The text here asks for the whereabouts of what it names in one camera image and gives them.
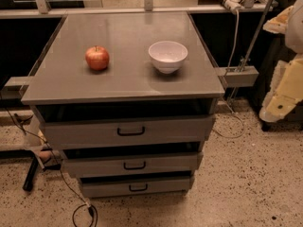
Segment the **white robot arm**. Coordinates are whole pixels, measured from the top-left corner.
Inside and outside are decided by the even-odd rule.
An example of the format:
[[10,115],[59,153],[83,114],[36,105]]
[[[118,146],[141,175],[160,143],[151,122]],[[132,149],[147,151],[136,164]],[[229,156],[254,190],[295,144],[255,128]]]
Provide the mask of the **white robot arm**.
[[262,102],[260,119],[274,123],[284,119],[303,101],[303,0],[296,0],[292,6],[268,20],[263,29],[284,34],[285,45],[295,53],[291,61],[277,63],[270,91]]

